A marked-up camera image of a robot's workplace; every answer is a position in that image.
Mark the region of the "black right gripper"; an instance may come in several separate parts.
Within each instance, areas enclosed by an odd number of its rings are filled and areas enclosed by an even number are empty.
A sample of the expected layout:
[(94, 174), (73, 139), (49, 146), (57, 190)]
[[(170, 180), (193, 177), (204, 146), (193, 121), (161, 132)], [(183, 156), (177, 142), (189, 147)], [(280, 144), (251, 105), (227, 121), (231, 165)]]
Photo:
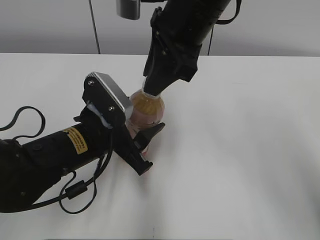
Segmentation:
[[(198, 70), (197, 61), (200, 55), (200, 46), (175, 42), (167, 32), (158, 27), (152, 28), (151, 45), (144, 66), (143, 75), (146, 77), (143, 91), (152, 96), (158, 96), (168, 86), (177, 80), (190, 82)], [(170, 67), (153, 68), (156, 54), (161, 57), (162, 64)]]

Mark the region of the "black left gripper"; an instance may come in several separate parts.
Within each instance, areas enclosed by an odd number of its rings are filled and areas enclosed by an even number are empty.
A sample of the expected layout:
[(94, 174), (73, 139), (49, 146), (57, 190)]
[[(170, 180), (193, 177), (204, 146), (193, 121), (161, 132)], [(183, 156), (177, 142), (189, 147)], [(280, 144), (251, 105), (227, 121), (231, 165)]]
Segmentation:
[(132, 139), (126, 125), (126, 116), (121, 110), (107, 111), (97, 115), (88, 107), (73, 118), (86, 129), (85, 136), (101, 155), (112, 150), (116, 152), (138, 175), (147, 172), (153, 165), (144, 159), (143, 152), (155, 137), (166, 126), (161, 122), (153, 127), (140, 130)]

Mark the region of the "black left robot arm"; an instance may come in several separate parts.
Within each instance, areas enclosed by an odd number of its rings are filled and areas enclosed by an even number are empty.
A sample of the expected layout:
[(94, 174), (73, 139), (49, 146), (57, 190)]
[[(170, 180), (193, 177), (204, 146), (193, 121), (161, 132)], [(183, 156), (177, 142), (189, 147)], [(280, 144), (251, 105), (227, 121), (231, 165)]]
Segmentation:
[[(76, 125), (26, 144), (17, 138), (0, 142), (0, 211), (18, 213), (38, 209), (84, 193), (106, 169), (113, 153), (117, 153), (139, 175), (152, 163), (142, 152), (164, 127), (158, 123), (132, 137), (123, 124), (106, 128), (99, 117), (85, 108), (75, 117)], [(97, 161), (93, 176), (77, 183), (69, 181), (59, 196), (44, 202), (38, 199), (63, 176)]]

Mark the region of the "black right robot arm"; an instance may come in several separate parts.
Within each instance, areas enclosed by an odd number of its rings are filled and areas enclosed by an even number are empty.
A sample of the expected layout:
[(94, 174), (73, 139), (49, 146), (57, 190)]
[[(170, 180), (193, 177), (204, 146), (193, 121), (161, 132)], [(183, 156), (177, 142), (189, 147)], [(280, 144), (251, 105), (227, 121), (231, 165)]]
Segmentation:
[(169, 0), (151, 17), (152, 38), (143, 75), (143, 91), (158, 96), (177, 80), (190, 82), (198, 70), (202, 44), (221, 20), (228, 0)]

